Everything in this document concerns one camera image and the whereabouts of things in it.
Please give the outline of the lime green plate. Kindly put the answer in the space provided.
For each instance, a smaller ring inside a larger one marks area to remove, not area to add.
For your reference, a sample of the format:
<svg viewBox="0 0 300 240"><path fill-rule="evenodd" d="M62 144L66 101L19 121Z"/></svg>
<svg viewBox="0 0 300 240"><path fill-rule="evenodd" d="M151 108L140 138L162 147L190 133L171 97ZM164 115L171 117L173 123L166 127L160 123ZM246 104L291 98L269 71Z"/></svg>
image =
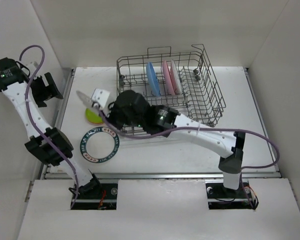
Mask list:
<svg viewBox="0 0 300 240"><path fill-rule="evenodd" d="M89 108L86 108L85 110L85 117L89 122L103 122L102 118L93 111L91 111Z"/></svg>

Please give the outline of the white plate orange sunburst pattern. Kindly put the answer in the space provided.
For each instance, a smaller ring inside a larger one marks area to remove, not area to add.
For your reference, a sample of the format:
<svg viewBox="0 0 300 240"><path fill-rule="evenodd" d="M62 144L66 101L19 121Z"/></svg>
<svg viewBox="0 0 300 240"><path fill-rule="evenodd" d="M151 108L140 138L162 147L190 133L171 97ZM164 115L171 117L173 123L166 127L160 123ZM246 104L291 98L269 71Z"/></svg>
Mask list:
<svg viewBox="0 0 300 240"><path fill-rule="evenodd" d="M76 91L76 95L78 96L78 98L81 100L81 102L86 108L90 109L94 107L95 103L91 100L91 98L88 95L86 95L85 93L79 90Z"/></svg>

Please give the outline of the white plate teal rim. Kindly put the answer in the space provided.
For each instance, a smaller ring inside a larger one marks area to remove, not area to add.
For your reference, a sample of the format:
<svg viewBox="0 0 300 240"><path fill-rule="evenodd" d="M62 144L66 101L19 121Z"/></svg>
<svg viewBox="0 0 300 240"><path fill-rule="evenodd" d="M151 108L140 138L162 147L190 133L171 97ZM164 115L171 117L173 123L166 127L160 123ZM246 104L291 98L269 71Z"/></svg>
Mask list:
<svg viewBox="0 0 300 240"><path fill-rule="evenodd" d="M79 144L82 157L93 164L108 162L117 154L119 148L120 138L118 134L105 126L89 130Z"/></svg>

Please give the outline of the blue plate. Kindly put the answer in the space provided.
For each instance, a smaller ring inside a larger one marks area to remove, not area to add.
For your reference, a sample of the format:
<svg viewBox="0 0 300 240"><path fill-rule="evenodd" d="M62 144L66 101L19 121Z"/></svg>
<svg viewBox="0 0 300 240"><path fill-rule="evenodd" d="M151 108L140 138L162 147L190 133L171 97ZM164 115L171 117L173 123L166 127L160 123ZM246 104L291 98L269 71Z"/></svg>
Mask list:
<svg viewBox="0 0 300 240"><path fill-rule="evenodd" d="M148 83L151 87L152 93L156 97L160 97L161 91L160 91L160 87L159 87L159 82L158 82L156 72L155 72L154 67L151 62L148 62L146 64L146 76L147 76Z"/></svg>

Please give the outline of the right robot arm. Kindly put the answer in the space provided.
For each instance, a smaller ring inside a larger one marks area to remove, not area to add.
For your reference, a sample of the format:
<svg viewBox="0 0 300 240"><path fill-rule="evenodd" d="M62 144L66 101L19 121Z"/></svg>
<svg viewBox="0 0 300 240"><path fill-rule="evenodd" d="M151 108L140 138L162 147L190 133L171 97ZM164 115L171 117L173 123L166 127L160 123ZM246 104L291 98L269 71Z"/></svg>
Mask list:
<svg viewBox="0 0 300 240"><path fill-rule="evenodd" d="M126 90L113 100L109 94L98 98L107 121L117 130L141 127L149 137L187 141L219 155L223 174L222 193L233 197L240 191L243 148L246 134L239 130L214 129L190 119L165 105L151 105L140 94Z"/></svg>

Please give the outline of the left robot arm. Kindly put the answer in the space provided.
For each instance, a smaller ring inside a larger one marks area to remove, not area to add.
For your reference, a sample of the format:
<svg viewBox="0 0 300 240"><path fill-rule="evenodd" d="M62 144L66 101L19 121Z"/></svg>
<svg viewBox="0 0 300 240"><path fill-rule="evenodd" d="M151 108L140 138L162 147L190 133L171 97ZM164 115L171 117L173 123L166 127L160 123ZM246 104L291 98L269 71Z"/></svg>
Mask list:
<svg viewBox="0 0 300 240"><path fill-rule="evenodd" d="M60 167L74 181L70 191L79 197L97 198L103 189L97 177L73 157L73 146L65 134L52 127L39 108L52 97L62 98L50 73L46 73L48 85L42 77L34 88L34 81L23 71L24 65L11 58L0 59L0 92L13 104L26 129L26 149L44 165Z"/></svg>

